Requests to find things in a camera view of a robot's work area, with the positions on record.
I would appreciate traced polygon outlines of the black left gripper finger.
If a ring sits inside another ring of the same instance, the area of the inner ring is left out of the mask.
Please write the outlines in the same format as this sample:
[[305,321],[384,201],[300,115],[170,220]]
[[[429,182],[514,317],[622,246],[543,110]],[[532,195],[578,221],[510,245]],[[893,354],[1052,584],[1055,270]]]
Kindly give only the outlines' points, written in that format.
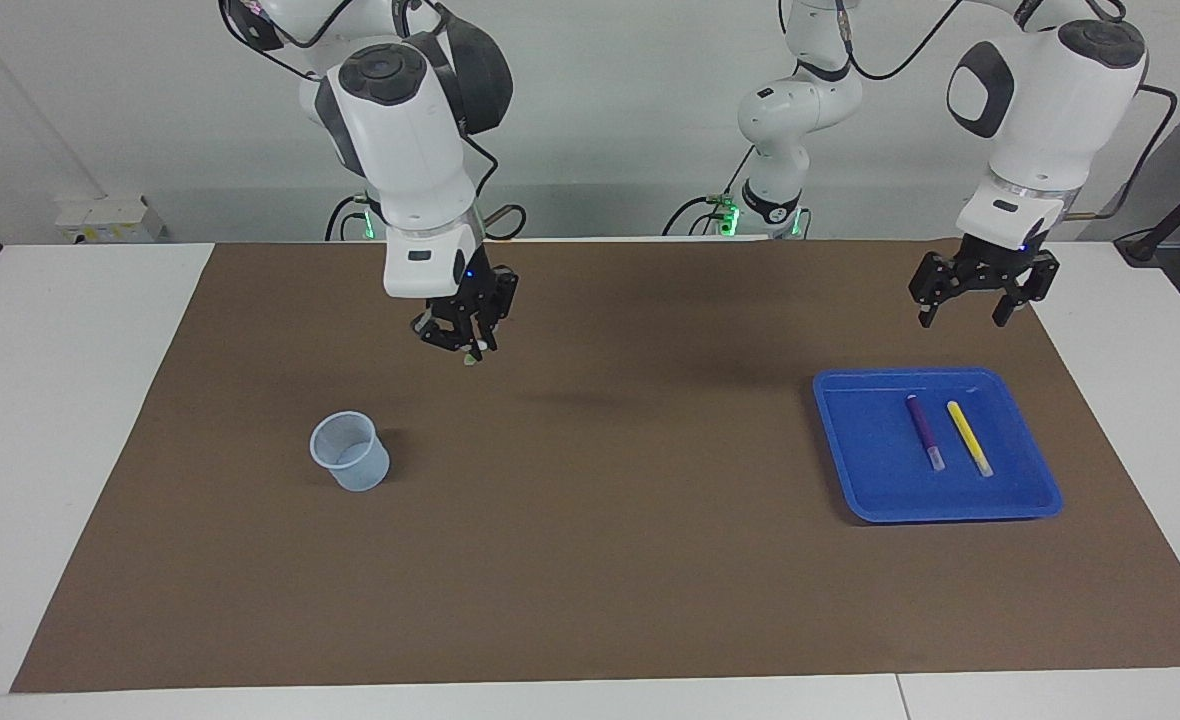
[[907,284],[914,305],[919,306],[920,327],[930,328],[942,305],[969,292],[970,279],[970,261],[925,255]]
[[997,327],[1007,327],[1021,307],[1042,301],[1050,292],[1058,269],[1058,260],[1053,253],[1037,253],[1028,266],[999,271],[1002,296],[994,307],[994,323]]

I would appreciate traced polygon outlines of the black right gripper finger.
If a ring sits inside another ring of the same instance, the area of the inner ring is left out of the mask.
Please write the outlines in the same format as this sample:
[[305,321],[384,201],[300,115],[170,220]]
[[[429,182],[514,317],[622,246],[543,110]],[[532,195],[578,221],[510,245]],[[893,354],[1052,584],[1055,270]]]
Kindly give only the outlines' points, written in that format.
[[472,359],[484,359],[485,352],[497,351],[498,342],[494,329],[503,319],[503,310],[497,305],[479,305],[474,310],[476,338]]
[[435,348],[450,352],[471,351],[468,332],[458,330],[455,323],[450,323],[445,328],[433,315],[418,315],[412,320],[412,330],[424,343]]

